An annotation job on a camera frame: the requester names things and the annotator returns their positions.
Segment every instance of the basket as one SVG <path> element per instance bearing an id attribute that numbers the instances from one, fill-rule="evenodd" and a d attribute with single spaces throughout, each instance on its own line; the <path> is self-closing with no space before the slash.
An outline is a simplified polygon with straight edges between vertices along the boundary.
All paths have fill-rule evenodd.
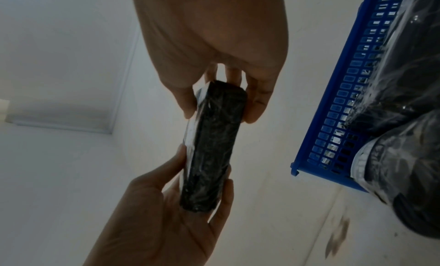
<path id="1" fill-rule="evenodd" d="M 310 173 L 364 190 L 350 176 L 354 156 L 372 137 L 344 121 L 382 56 L 381 46 L 402 0 L 364 0 L 312 123 L 291 164 L 292 175 Z"/>

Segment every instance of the white surface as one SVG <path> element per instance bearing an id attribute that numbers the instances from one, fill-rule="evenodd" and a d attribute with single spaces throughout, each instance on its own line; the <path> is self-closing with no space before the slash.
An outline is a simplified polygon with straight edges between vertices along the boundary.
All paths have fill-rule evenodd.
<path id="1" fill-rule="evenodd" d="M 1 125 L 0 265 L 82 265 L 132 178 L 110 135 Z"/>
<path id="2" fill-rule="evenodd" d="M 292 177 L 289 165 L 361 2 L 286 0 L 289 55 L 267 111 L 238 133 L 231 160 L 235 202 L 208 265 L 305 263 L 339 186 L 308 174 Z M 223 66 L 217 78 L 225 80 Z M 185 127 L 140 38 L 113 133 L 135 174 L 171 157 Z"/>
<path id="3" fill-rule="evenodd" d="M 335 255 L 325 250 L 341 218 L 350 224 Z M 392 209 L 374 196 L 343 188 L 319 234 L 306 266 L 434 266 L 440 262 L 440 240 L 421 237 L 404 227 Z"/>
<path id="4" fill-rule="evenodd" d="M 0 0 L 9 120 L 108 130 L 138 25 L 132 0 Z"/>

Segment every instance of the clear plastic packaging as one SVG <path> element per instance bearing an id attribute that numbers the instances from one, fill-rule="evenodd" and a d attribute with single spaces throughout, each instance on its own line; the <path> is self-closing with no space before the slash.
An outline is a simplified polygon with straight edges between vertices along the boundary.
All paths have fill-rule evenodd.
<path id="1" fill-rule="evenodd" d="M 440 107 L 440 0 L 405 0 L 346 124 L 382 134 Z"/>
<path id="2" fill-rule="evenodd" d="M 240 87 L 215 81 L 196 97 L 197 112 L 183 140 L 187 164 L 180 175 L 180 205 L 188 211 L 209 212 L 216 208 L 223 189 L 247 94 Z"/>
<path id="3" fill-rule="evenodd" d="M 440 110 L 366 144 L 352 177 L 419 234 L 440 238 Z"/>

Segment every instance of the brown stain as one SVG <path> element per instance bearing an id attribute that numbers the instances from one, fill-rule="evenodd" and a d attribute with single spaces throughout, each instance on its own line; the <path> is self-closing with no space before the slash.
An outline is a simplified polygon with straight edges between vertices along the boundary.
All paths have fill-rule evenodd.
<path id="1" fill-rule="evenodd" d="M 339 222 L 339 226 L 333 231 L 330 236 L 330 239 L 327 243 L 327 247 L 325 248 L 325 258 L 329 256 L 331 253 L 332 256 L 335 256 L 342 243 L 347 238 L 348 227 L 350 226 L 350 219 L 345 219 L 342 216 L 341 221 Z"/>

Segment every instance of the skin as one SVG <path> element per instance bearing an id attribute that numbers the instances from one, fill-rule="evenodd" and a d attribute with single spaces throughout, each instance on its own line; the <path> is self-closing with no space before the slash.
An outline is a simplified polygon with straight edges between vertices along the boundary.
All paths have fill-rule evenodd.
<path id="1" fill-rule="evenodd" d="M 246 74 L 243 120 L 264 112 L 287 55 L 284 0 L 134 0 L 143 37 L 161 82 L 185 118 L 196 110 L 193 85 L 216 79 L 217 64 L 236 86 Z"/>
<path id="2" fill-rule="evenodd" d="M 134 179 L 104 227 L 84 266 L 202 266 L 214 251 L 234 200 L 225 180 L 216 213 L 192 213 L 179 206 L 179 179 L 186 147 L 157 169 Z"/>

